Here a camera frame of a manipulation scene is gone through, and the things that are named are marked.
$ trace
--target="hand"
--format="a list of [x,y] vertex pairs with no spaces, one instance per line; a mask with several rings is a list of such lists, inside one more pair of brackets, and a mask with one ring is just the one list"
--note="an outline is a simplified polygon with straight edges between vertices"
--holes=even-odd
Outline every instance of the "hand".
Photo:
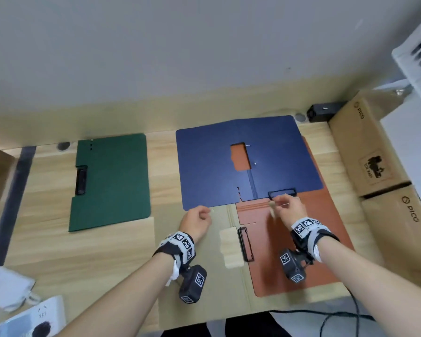
[[[273,208],[275,215],[281,218],[289,231],[292,230],[292,224],[307,216],[306,206],[301,203],[298,197],[284,194],[275,196],[273,201],[276,203],[275,208]],[[288,208],[283,208],[281,205],[286,203],[289,204]]]
[[180,231],[189,234],[194,243],[198,243],[212,224],[210,211],[204,206],[190,209],[181,220]]

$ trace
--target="green clipboard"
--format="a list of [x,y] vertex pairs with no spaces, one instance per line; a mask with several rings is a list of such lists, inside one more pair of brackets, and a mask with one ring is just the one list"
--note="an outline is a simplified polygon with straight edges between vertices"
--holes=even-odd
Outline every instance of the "green clipboard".
[[69,232],[150,216],[144,134],[79,141],[76,167]]

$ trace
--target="forearm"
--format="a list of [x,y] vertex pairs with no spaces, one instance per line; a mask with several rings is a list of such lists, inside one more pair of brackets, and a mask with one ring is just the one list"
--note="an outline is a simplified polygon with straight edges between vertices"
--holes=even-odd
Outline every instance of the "forearm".
[[421,288],[333,238],[323,237],[317,245],[321,260],[390,336],[421,336]]
[[58,336],[135,336],[172,270],[171,255],[157,253],[81,313]]

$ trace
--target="person's left hand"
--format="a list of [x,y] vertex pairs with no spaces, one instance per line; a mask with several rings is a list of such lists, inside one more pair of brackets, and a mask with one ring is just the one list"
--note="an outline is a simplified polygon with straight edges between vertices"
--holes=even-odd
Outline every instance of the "person's left hand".
[[204,206],[190,209],[181,220],[179,230],[189,234],[194,243],[197,243],[207,233],[209,226],[212,224],[210,211],[208,207]]

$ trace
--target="person's left arm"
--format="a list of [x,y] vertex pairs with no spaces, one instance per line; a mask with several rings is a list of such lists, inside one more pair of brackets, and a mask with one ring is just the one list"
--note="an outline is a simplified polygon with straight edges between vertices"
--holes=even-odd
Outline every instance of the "person's left arm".
[[[212,223],[210,209],[190,209],[179,230],[197,243]],[[159,252],[112,288],[70,324],[58,337],[133,337],[173,272],[174,259]]]

